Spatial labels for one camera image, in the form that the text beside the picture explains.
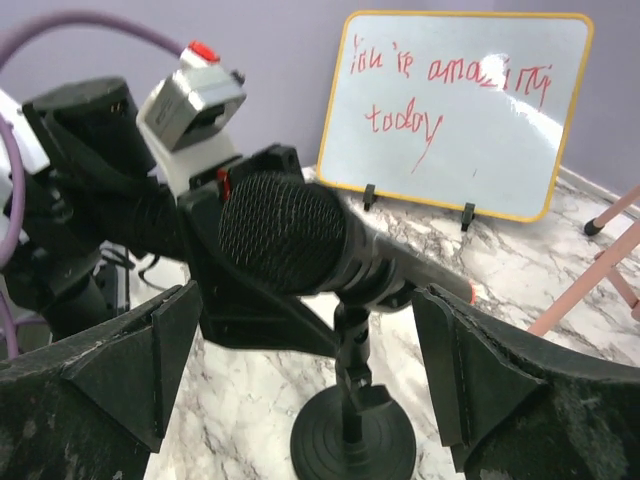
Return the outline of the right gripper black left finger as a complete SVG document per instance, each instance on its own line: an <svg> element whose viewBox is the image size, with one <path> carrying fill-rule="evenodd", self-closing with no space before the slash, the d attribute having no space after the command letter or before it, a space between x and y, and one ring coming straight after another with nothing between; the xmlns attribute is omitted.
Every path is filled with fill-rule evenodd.
<svg viewBox="0 0 640 480"><path fill-rule="evenodd" d="M1 364L4 479L141 479L202 310L195 282Z"/></svg>

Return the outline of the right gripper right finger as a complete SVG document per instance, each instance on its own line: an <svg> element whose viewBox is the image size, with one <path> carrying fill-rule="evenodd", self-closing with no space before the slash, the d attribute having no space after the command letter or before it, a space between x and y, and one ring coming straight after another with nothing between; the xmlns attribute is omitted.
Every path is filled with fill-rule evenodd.
<svg viewBox="0 0 640 480"><path fill-rule="evenodd" d="M443 446L468 479L636 479L639 370L556 345L441 288L412 308Z"/></svg>

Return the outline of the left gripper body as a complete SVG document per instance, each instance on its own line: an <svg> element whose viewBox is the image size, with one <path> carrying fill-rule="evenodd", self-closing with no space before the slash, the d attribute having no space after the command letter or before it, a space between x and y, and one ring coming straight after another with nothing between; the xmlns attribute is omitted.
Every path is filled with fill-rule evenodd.
<svg viewBox="0 0 640 480"><path fill-rule="evenodd" d="M218 227L224 201L254 172L302 176L297 151L272 144L250 157L236 155L189 180L177 199L177 218L191 278L203 302L200 328L217 345L244 350L292 350L332 358L333 330L299 299L257 288L223 257Z"/></svg>

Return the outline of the black microphone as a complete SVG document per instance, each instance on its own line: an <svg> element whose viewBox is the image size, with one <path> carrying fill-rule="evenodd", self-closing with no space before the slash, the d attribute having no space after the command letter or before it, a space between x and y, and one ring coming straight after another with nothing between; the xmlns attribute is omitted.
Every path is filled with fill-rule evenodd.
<svg viewBox="0 0 640 480"><path fill-rule="evenodd" d="M292 175L254 174L233 187L218 239L238 273L277 294L330 292L381 312L404 309L430 285L475 300L469 280L369 226L330 189Z"/></svg>

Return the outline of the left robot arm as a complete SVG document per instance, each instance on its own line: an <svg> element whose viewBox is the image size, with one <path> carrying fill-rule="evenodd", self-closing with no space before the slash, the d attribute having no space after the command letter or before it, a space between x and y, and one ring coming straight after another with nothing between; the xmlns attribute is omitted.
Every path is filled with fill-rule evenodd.
<svg viewBox="0 0 640 480"><path fill-rule="evenodd" d="M218 238L224 192L210 171L179 195L152 176L125 79L67 83L27 101L23 112L50 160L25 178L28 239L4 275L11 299L40 314L55 339L115 316L92 274L110 242L137 257L186 263L203 302L202 334L213 343L335 354L333 331L301 301L231 271Z"/></svg>

